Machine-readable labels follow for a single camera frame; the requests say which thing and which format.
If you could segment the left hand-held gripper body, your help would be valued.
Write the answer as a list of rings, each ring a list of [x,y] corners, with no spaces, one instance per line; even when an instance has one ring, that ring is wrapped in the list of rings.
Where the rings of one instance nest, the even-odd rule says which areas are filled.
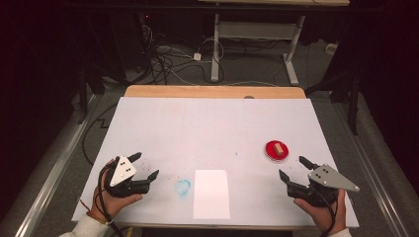
[[[105,190],[114,198],[147,194],[151,183],[148,184],[146,180],[134,181],[132,178],[135,174],[136,169],[127,157],[117,157],[108,170]]]

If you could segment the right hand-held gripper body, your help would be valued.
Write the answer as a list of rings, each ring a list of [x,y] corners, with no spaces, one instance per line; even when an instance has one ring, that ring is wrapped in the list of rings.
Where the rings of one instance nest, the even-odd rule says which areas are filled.
[[[340,190],[358,192],[360,188],[329,165],[312,168],[307,175],[307,186],[292,182],[286,177],[288,196],[301,198],[315,207],[327,207],[338,198]]]

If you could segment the person's left hand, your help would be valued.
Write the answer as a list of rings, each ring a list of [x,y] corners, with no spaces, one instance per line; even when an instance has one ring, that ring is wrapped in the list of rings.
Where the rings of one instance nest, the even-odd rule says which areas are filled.
[[[115,218],[123,208],[142,199],[142,195],[131,195],[124,198],[112,197],[104,188],[108,170],[107,166],[101,170],[101,186],[95,188],[92,206],[87,212],[89,216],[102,223]]]

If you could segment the person's right hand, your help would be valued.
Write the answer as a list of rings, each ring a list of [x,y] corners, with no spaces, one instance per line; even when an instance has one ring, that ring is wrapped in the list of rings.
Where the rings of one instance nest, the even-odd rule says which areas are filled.
[[[312,218],[322,237],[331,237],[347,229],[345,196],[346,192],[340,190],[337,201],[332,204],[335,217],[328,207],[314,207],[301,198],[295,198],[293,203]]]

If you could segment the round red dish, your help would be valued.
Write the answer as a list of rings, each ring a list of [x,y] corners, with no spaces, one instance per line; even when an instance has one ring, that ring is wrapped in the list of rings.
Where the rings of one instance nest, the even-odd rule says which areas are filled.
[[[277,155],[276,154],[276,150],[274,148],[274,146],[275,146],[276,143],[281,143],[282,149],[284,151],[284,153],[282,155]],[[271,140],[271,141],[269,141],[265,145],[265,152],[266,152],[267,156],[270,159],[274,160],[274,161],[282,161],[282,160],[285,160],[288,157],[288,155],[289,155],[289,149],[288,149],[288,147],[282,141],[279,141],[279,140]]]

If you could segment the white paper sheet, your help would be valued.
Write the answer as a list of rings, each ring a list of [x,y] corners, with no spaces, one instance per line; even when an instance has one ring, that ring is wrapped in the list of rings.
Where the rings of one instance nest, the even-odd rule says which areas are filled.
[[[197,170],[194,219],[229,219],[229,188],[225,170]]]

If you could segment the large white board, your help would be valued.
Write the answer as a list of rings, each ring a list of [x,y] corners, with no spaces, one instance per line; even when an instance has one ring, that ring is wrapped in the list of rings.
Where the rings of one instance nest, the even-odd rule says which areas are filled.
[[[271,140],[289,149],[285,160],[265,152]],[[287,194],[279,170],[298,184],[308,171],[299,156],[334,163],[308,99],[120,99],[81,195],[79,219],[92,202],[102,167],[117,156],[141,152],[134,166],[142,180],[158,170],[143,199],[126,207],[118,223],[141,226],[204,226],[302,229],[313,225]],[[229,219],[194,219],[197,170],[225,170]]]

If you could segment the black metal stand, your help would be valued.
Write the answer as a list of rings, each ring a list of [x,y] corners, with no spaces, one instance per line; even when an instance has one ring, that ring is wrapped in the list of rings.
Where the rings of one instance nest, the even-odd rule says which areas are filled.
[[[316,91],[328,91],[332,103],[347,103],[347,123],[354,135],[357,131],[357,113],[360,89],[360,74],[344,70],[304,90],[306,96]]]
[[[100,67],[95,63],[84,63],[79,68],[78,73],[79,84],[79,118],[78,123],[81,124],[88,114],[88,94],[87,87],[90,87],[94,95],[103,95],[105,86],[101,75]]]

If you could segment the wooden table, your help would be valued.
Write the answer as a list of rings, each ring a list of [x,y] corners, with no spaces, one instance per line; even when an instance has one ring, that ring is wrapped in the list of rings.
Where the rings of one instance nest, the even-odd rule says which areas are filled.
[[[222,98],[222,99],[305,99],[299,87],[132,85],[126,97]]]

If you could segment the white metal desk frame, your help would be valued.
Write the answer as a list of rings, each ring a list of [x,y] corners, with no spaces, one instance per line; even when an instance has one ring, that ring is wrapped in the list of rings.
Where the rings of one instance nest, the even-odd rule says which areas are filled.
[[[283,54],[283,62],[292,86],[299,84],[293,68],[293,55],[302,31],[305,16],[299,16],[295,23],[248,23],[227,22],[214,17],[213,50],[211,58],[211,82],[219,81],[219,61],[223,54],[223,46],[219,41],[223,39],[251,39],[251,40],[289,40],[290,49]]]

